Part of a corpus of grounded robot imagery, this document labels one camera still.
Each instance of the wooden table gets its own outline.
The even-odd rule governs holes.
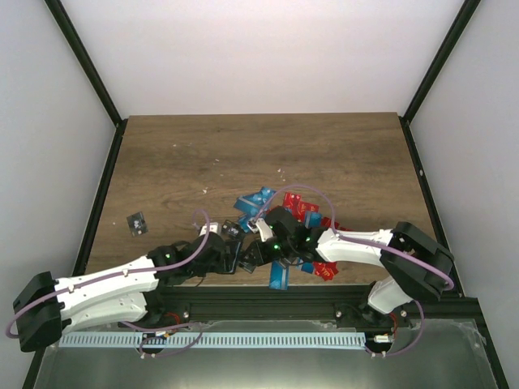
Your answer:
[[[215,221],[236,220],[239,195],[294,183],[321,189],[350,229],[390,229],[407,220],[434,236],[395,113],[130,117],[87,273],[193,240],[196,208]],[[297,192],[329,215],[325,201]],[[127,216],[136,212],[144,214],[149,231],[133,237]],[[326,284],[365,284],[387,275],[359,263],[338,267]],[[253,274],[210,274],[203,285],[267,284],[269,272],[267,265]],[[290,269],[290,284],[322,283]]]

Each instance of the pile of blocks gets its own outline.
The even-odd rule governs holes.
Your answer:
[[[247,222],[258,215],[260,209],[275,193],[275,190],[264,186],[256,193],[240,196],[236,199],[234,207],[243,212],[243,215],[238,218],[238,224],[245,233],[251,231]],[[328,217],[323,217],[323,215],[319,213],[319,205],[302,201],[300,194],[286,192],[282,206],[290,211],[292,215],[307,228],[319,226],[329,228],[332,224],[332,221]],[[336,229],[349,231],[348,229],[342,228],[337,222],[335,222],[334,225]],[[301,259],[298,261],[300,261],[300,264],[296,262],[297,266],[295,266],[295,268],[300,271],[315,274],[323,280],[332,280],[339,272],[335,263],[304,263]],[[272,289],[286,290],[288,288],[288,279],[289,268],[279,262],[273,262],[269,287]]]

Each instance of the blue block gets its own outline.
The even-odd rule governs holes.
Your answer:
[[[236,203],[234,203],[234,207],[248,216],[256,216],[259,209],[261,208],[261,205],[253,203],[249,199],[245,199],[245,197],[246,196],[238,197],[236,199]]]
[[[256,216],[259,209],[276,193],[275,190],[263,186],[259,192],[240,196],[234,207],[250,216]]]
[[[319,227],[321,225],[322,218],[323,216],[318,212],[306,212],[304,220],[305,227],[307,227],[308,229],[312,227]]]
[[[296,269],[304,271],[305,273],[314,274],[314,265],[309,262],[303,262],[302,259],[298,259],[298,266],[296,266]]]
[[[279,262],[272,262],[270,268],[270,281],[268,282],[270,289],[286,290],[289,288],[289,268],[283,267]]]

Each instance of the small wire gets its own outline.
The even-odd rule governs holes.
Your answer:
[[[204,280],[205,280],[205,276],[202,277],[202,280],[200,280],[199,283],[195,285],[195,288],[196,288],[197,286],[200,286],[200,285],[204,282]]]
[[[175,354],[179,354],[179,353],[183,353],[184,351],[187,351],[189,350],[191,347],[193,347],[195,344],[197,344],[200,340],[200,338],[202,337],[202,330],[200,329],[200,333],[198,334],[198,336],[195,338],[195,340],[193,340],[191,343],[189,343],[187,346],[184,346],[178,350],[174,350],[174,351],[170,351],[168,353],[158,353],[158,354],[151,354],[151,356],[153,358],[164,358],[164,357],[171,357],[172,355],[175,355]],[[151,340],[154,340],[154,339],[160,339],[160,340],[164,340],[163,338],[161,338],[160,336],[154,336],[152,338],[147,338],[147,339],[143,339],[142,342],[140,342],[139,344],[139,351],[140,351],[140,355],[142,358],[144,358],[144,356],[146,355],[146,353],[144,352],[143,350],[143,346],[151,341]]]
[[[393,323],[393,330],[392,330],[393,340],[396,340],[397,339],[397,328],[398,328],[397,316],[395,316],[395,314],[393,312],[390,313],[389,316],[392,318],[392,323]]]
[[[418,330],[418,334],[416,335],[416,338],[407,346],[404,347],[402,350],[398,350],[394,353],[390,354],[383,354],[383,353],[375,353],[371,351],[367,346],[365,346],[366,351],[370,353],[372,356],[380,355],[381,357],[396,357],[398,355],[401,355],[403,353],[407,353],[410,351],[416,344],[420,341],[420,338],[423,335],[423,328],[425,327],[425,314],[423,313],[422,305],[418,302],[418,300],[413,300],[414,304],[418,307],[418,312],[420,313],[420,329]]]

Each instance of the red block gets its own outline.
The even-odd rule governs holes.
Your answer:
[[[286,192],[285,197],[283,198],[283,207],[287,207],[292,210],[292,215],[295,215],[295,212],[298,209],[298,204],[301,201],[301,195]]]
[[[320,263],[313,262],[314,274],[321,277],[323,280],[332,280],[333,277],[339,272],[337,270],[337,264],[335,262]]]

